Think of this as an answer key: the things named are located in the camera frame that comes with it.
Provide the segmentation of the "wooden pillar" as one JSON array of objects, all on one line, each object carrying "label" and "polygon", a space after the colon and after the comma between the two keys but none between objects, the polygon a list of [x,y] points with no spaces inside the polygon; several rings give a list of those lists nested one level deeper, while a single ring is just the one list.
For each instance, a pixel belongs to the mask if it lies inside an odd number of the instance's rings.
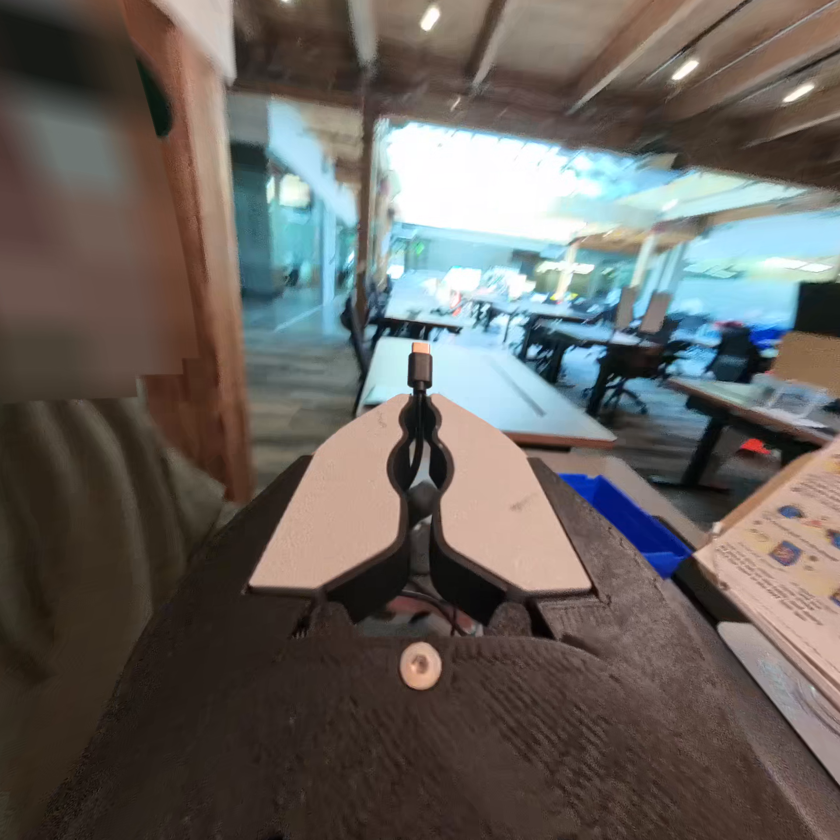
[{"label": "wooden pillar", "polygon": [[185,23],[162,2],[122,2],[129,35],[169,95],[163,156],[185,255],[196,351],[178,374],[144,380],[167,441],[247,502],[254,478],[226,84]]}]

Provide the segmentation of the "silver board stand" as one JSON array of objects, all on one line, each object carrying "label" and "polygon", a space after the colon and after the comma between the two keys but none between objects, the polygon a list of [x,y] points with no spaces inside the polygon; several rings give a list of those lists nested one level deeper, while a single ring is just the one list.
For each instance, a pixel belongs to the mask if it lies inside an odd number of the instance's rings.
[{"label": "silver board stand", "polygon": [[717,625],[717,632],[799,740],[839,784],[838,709],[754,626],[723,622]]}]

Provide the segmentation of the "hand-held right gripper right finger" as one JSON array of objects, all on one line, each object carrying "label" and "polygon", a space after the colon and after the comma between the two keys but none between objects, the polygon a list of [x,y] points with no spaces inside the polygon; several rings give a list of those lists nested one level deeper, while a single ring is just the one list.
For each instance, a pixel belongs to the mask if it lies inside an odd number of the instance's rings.
[{"label": "hand-held right gripper right finger", "polygon": [[595,593],[549,490],[559,479],[507,435],[446,397],[427,400],[437,593],[480,624],[505,603]]}]

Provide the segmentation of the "black monitor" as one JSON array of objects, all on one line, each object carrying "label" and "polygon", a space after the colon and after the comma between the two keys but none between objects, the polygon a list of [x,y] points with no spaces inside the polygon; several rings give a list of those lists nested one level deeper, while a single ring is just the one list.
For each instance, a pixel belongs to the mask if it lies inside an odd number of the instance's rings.
[{"label": "black monitor", "polygon": [[838,339],[839,332],[839,282],[802,282],[798,296],[793,330]]}]

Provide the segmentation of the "long white table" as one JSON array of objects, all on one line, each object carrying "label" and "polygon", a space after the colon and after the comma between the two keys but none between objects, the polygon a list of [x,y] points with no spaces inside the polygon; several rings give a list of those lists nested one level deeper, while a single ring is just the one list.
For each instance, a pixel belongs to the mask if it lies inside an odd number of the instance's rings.
[{"label": "long white table", "polygon": [[507,352],[431,343],[433,386],[521,448],[612,449],[616,436]]}]

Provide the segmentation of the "blue storage bin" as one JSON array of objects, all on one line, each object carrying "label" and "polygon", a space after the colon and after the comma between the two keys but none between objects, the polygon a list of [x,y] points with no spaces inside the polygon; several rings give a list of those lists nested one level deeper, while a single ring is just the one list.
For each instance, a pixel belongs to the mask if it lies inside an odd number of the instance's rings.
[{"label": "blue storage bin", "polygon": [[661,519],[604,475],[559,473],[579,496],[629,541],[663,579],[676,572],[693,549]]}]

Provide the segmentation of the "dark office desk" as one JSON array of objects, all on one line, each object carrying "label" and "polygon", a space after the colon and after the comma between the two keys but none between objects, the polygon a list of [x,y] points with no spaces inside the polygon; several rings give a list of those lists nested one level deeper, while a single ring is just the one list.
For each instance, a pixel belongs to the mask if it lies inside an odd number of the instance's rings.
[{"label": "dark office desk", "polygon": [[565,353],[572,348],[602,348],[598,360],[595,383],[588,391],[585,411],[598,418],[603,408],[614,413],[623,395],[630,396],[642,414],[648,412],[640,397],[627,389],[634,380],[655,380],[664,361],[665,346],[624,332],[598,327],[561,322],[559,325],[540,327],[542,317],[531,318],[521,344],[519,360],[528,358],[533,344],[549,349],[549,362],[544,376],[550,384],[560,376]]}]

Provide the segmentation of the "black office chair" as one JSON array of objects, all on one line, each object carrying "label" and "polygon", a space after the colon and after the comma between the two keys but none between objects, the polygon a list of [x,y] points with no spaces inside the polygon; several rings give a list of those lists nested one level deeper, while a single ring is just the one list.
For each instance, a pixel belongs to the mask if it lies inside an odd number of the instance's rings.
[{"label": "black office chair", "polygon": [[717,381],[748,384],[760,372],[762,355],[753,343],[751,330],[741,322],[717,324],[720,341],[705,373]]}]

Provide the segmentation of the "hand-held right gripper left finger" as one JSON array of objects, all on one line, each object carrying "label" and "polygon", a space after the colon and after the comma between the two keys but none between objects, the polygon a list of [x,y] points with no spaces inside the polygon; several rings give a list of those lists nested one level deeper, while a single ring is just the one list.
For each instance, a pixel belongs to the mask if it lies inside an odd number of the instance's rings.
[{"label": "hand-held right gripper left finger", "polygon": [[251,592],[336,602],[354,623],[399,596],[410,572],[413,419],[412,397],[397,395],[316,450],[248,579]]}]

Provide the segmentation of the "wooden desk with black legs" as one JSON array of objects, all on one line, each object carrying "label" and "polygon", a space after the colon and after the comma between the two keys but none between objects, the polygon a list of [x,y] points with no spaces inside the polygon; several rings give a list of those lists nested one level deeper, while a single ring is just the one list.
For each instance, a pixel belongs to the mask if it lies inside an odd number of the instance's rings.
[{"label": "wooden desk with black legs", "polygon": [[686,407],[707,419],[689,462],[677,481],[651,478],[663,487],[684,490],[722,490],[716,474],[726,459],[740,447],[735,435],[761,441],[777,452],[780,466],[831,443],[838,435],[838,415],[816,410],[807,419],[773,415],[759,405],[758,386],[720,381],[672,378],[667,388],[686,398]]}]

